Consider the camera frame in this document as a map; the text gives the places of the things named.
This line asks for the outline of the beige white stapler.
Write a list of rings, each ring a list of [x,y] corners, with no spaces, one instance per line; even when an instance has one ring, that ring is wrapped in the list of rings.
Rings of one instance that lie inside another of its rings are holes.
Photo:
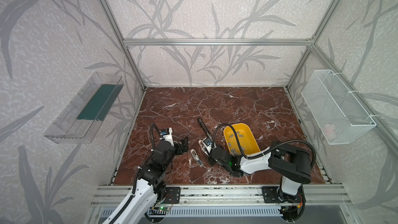
[[[191,154],[192,154],[194,160],[197,162],[197,164],[198,164],[200,167],[203,167],[203,166],[204,166],[204,165],[203,165],[203,162],[202,162],[201,159],[199,158],[199,155],[197,154],[197,152],[196,152],[194,149],[191,149],[190,152],[191,152]]]

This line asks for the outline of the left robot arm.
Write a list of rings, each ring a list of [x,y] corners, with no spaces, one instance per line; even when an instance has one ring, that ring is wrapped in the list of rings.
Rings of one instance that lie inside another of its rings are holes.
[[[135,183],[105,224],[136,224],[156,203],[166,197],[163,178],[175,156],[188,152],[188,138],[180,142],[164,138],[157,144],[144,165],[138,169]]]

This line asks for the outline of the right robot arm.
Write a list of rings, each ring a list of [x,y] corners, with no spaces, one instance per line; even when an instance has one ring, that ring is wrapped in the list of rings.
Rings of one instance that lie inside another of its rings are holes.
[[[310,154],[301,148],[284,144],[276,149],[266,149],[253,156],[232,155],[222,147],[204,146],[211,165],[219,164],[230,175],[242,177],[263,170],[274,170],[282,175],[280,195],[295,196],[303,184],[311,183],[313,163]]]

